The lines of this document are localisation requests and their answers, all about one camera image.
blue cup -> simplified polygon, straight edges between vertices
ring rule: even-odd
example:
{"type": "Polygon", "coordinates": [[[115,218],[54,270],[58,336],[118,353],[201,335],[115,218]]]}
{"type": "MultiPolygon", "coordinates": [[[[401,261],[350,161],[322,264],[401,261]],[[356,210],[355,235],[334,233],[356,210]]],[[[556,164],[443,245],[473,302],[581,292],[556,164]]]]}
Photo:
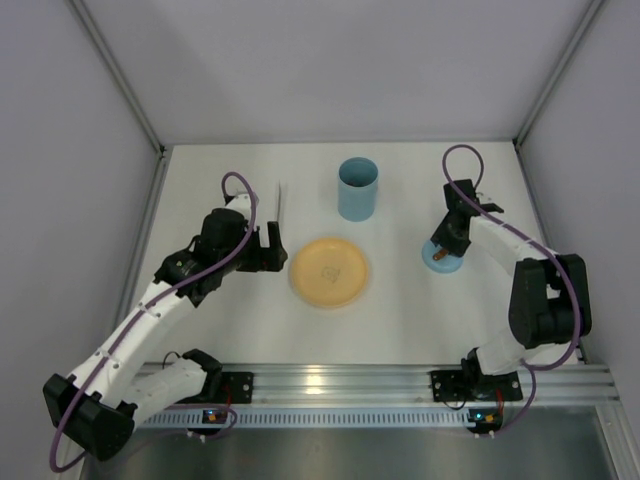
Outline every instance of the blue cup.
{"type": "Polygon", "coordinates": [[[338,212],[350,222],[362,222],[376,207],[378,167],[368,158],[345,160],[338,170],[338,212]]]}

orange plate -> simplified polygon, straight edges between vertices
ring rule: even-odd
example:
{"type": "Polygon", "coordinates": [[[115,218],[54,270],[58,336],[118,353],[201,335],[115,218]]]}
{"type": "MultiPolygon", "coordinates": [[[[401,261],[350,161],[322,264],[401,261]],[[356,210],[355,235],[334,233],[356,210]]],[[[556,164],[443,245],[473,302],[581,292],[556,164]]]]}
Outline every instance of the orange plate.
{"type": "Polygon", "coordinates": [[[369,267],[362,251],[342,238],[319,238],[304,246],[291,264],[293,287],[317,307],[341,307],[364,290],[369,267]]]}

gray floor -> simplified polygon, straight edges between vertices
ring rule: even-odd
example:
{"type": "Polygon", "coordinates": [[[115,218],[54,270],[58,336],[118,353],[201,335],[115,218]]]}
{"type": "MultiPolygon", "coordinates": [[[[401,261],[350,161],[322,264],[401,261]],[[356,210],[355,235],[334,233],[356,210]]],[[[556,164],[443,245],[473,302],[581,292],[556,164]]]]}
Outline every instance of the gray floor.
{"type": "Polygon", "coordinates": [[[87,462],[82,480],[615,478],[594,413],[536,409],[495,440],[417,429],[242,430],[202,445],[183,433],[139,432],[121,457],[87,462]],[[120,468],[105,474],[104,470],[120,468]]]}

white table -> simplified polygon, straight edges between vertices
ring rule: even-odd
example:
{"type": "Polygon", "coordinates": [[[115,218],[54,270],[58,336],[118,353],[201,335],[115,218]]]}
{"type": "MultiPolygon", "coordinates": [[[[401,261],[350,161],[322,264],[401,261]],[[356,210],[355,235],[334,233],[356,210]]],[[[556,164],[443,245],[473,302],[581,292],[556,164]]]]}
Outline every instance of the white table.
{"type": "MultiPolygon", "coordinates": [[[[223,363],[457,364],[507,325],[511,279],[472,245],[458,272],[441,275],[420,251],[445,214],[441,159],[448,143],[345,143],[179,146],[168,174],[146,250],[136,299],[162,260],[200,232],[202,220],[223,205],[220,179],[243,174],[258,196],[258,222],[276,214],[282,185],[282,238],[289,257],[323,236],[346,238],[370,264],[365,293],[353,304],[322,310],[304,303],[281,273],[235,273],[185,318],[149,360],[170,350],[202,349],[223,363]],[[337,171],[363,156],[380,170],[372,218],[350,223],[337,212],[337,171]]],[[[475,143],[486,161],[479,191],[507,218],[538,230],[513,146],[475,143]]],[[[454,178],[475,178],[478,164],[464,150],[450,157],[454,178]]],[[[229,182],[231,191],[239,187],[229,182]]],[[[558,358],[564,346],[536,361],[558,358]]]]}

white wall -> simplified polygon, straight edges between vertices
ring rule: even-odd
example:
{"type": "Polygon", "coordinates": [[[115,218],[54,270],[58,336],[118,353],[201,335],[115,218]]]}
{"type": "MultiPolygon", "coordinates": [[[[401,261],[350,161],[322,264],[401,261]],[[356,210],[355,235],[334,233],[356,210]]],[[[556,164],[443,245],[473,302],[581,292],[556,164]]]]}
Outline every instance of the white wall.
{"type": "Polygon", "coordinates": [[[587,261],[589,352],[640,438],[640,2],[609,2],[524,149],[553,245],[587,261]]]}
{"type": "Polygon", "coordinates": [[[87,0],[172,143],[511,139],[588,0],[87,0]]]}
{"type": "Polygon", "coordinates": [[[154,153],[65,3],[0,8],[0,478],[48,478],[42,386],[112,321],[154,153]]]}

